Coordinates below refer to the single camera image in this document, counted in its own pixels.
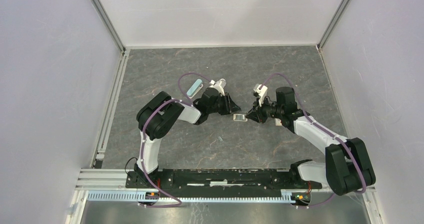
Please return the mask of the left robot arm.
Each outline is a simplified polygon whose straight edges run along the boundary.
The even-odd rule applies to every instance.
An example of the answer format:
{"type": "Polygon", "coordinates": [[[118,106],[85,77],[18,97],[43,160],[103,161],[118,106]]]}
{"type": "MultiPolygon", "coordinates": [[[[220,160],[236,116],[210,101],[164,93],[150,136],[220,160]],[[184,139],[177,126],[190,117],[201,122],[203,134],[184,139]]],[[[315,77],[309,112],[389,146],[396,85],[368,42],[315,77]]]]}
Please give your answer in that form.
{"type": "Polygon", "coordinates": [[[208,87],[192,103],[172,98],[161,91],[136,115],[141,143],[134,170],[127,173],[126,188],[177,188],[181,185],[205,185],[223,181],[228,170],[159,170],[162,139],[177,121],[203,124],[211,114],[226,116],[240,111],[228,92],[208,87]]]}

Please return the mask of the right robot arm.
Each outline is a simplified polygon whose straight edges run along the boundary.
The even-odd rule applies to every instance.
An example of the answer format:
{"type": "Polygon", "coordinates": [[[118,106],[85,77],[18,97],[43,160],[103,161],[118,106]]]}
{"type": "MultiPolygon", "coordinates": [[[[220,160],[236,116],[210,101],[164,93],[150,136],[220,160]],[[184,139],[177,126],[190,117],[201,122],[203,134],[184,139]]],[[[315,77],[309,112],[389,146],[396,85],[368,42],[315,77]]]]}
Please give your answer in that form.
{"type": "Polygon", "coordinates": [[[257,84],[256,100],[246,118],[264,124],[274,119],[290,132],[306,139],[325,157],[324,162],[302,160],[291,165],[289,183],[302,188],[309,181],[328,186],[338,196],[360,192],[376,183],[376,175],[365,143],[331,131],[298,107],[295,91],[283,86],[276,90],[276,101],[267,95],[268,88],[257,84]]]}

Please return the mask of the light blue stapler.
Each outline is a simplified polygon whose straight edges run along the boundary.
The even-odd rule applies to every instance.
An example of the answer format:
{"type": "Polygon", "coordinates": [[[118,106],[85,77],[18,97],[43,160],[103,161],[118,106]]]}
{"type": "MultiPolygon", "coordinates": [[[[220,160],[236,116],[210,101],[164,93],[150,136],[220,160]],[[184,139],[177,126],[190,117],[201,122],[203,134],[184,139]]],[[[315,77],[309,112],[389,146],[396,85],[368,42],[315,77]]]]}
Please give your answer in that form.
{"type": "Polygon", "coordinates": [[[192,99],[202,88],[204,84],[201,79],[197,79],[187,90],[186,95],[192,99]]]}

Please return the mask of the staple box grey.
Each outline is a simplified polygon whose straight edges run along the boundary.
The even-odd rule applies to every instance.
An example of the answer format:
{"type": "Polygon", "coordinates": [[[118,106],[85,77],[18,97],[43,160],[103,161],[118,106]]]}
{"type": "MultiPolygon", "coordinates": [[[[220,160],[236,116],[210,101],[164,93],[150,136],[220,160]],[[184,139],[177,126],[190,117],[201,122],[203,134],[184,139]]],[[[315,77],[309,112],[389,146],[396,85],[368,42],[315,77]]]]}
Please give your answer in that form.
{"type": "Polygon", "coordinates": [[[247,122],[248,119],[246,118],[245,114],[235,113],[235,114],[233,114],[233,121],[235,121],[235,122],[247,122]]]}

